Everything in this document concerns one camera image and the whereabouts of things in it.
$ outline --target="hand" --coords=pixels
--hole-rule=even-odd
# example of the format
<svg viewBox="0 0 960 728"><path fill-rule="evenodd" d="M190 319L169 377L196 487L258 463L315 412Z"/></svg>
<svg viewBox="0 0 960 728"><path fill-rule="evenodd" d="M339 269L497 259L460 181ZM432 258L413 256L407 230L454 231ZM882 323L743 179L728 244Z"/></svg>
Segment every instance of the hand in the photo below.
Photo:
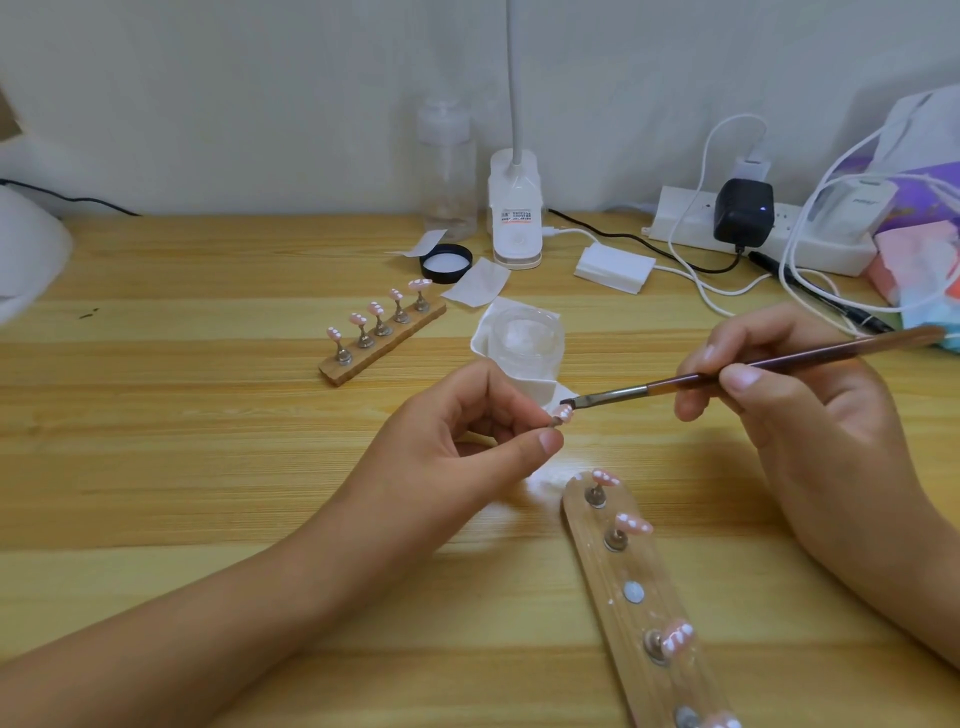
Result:
<svg viewBox="0 0 960 728"><path fill-rule="evenodd" d="M845 340L778 305L720 324L678 373L720 372L712 394L739 415L798 540L870 599L927 563L952 530L921 488L889 390L861 360L795 376L733 364ZM696 420L710 394L678 394L677 417Z"/></svg>
<svg viewBox="0 0 960 728"><path fill-rule="evenodd" d="M324 599L352 602L444 544L564 444L550 415L479 359L414 395L387 420L330 501L288 542L323 559ZM495 446L458 442L485 435Z"/></svg>

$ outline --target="clear bottle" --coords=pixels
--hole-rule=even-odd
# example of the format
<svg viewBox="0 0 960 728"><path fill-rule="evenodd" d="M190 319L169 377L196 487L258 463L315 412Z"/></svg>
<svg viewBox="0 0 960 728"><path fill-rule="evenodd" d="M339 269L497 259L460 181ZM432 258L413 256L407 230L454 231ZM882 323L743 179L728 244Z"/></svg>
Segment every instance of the clear bottle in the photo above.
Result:
<svg viewBox="0 0 960 728"><path fill-rule="evenodd" d="M420 211L426 230L452 243L477 230L477 151L467 108L428 99L417 112Z"/></svg>

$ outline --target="fingernail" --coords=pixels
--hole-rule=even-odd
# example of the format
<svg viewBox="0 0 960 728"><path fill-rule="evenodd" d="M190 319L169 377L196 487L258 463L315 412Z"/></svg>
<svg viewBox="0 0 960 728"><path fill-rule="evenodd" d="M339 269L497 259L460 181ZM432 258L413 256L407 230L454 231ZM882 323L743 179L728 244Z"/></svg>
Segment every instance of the fingernail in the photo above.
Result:
<svg viewBox="0 0 960 728"><path fill-rule="evenodd" d="M547 457L553 457L564 446L564 436L555 429L545 429L540 433L540 445Z"/></svg>
<svg viewBox="0 0 960 728"><path fill-rule="evenodd" d="M762 371L757 367L731 364L724 370L723 384L726 389L732 389L734 392L745 392L760 379L761 374Z"/></svg>

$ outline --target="left hand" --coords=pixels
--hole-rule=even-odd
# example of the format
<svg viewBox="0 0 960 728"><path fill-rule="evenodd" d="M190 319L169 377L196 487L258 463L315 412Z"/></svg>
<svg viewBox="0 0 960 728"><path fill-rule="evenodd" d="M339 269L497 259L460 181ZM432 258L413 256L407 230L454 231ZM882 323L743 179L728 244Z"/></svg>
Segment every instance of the left hand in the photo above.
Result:
<svg viewBox="0 0 960 728"><path fill-rule="evenodd" d="M309 544L322 590L376 591L556 454L564 436L550 419L490 359L471 362L402 404L288 541ZM496 444L458 442L467 432Z"/></svg>

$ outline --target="power adapter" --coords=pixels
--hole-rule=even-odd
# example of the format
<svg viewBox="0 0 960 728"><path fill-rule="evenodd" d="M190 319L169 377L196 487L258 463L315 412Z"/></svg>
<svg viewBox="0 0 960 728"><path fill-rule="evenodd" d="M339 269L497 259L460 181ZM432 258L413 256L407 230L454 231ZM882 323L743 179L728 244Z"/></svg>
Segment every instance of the power adapter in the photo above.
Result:
<svg viewBox="0 0 960 728"><path fill-rule="evenodd" d="M756 180L727 180L713 209L713 237L737 250L759 248L773 228L774 188Z"/></svg>

